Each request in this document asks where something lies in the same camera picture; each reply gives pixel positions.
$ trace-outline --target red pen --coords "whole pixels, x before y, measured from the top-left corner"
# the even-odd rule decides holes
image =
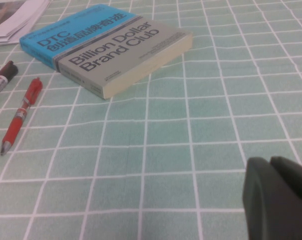
[[[22,106],[17,109],[16,114],[2,140],[1,155],[5,155],[15,142],[15,139],[23,125],[27,112],[31,105],[36,102],[43,88],[40,78],[33,79],[22,100]]]

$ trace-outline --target pen grip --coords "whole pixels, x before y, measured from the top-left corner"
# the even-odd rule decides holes
[[[11,143],[11,145],[13,145],[22,125],[23,125],[23,120],[21,118],[19,117],[13,118],[9,126],[9,129],[7,130],[6,135],[3,138],[3,143],[5,141],[8,141]]]

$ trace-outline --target marker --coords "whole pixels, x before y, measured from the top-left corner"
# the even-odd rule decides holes
[[[2,69],[0,70],[0,75],[3,75],[3,72],[6,71],[7,68],[9,68],[11,65],[13,65],[14,62],[13,61],[9,61],[4,67],[2,67]]]
[[[12,61],[9,61],[1,70],[0,70],[0,92],[6,87],[6,85],[12,80],[13,77],[18,73],[18,68],[13,64]]]

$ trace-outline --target billion dollar brand club book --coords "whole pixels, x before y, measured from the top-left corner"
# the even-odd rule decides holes
[[[192,32],[97,4],[20,39],[22,49],[103,99],[192,48]]]

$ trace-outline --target book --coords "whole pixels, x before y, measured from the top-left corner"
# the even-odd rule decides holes
[[[47,66],[109,99],[192,48],[192,36],[97,4],[25,35],[20,44]]]
[[[0,0],[0,46],[19,43],[49,3],[49,0]]]

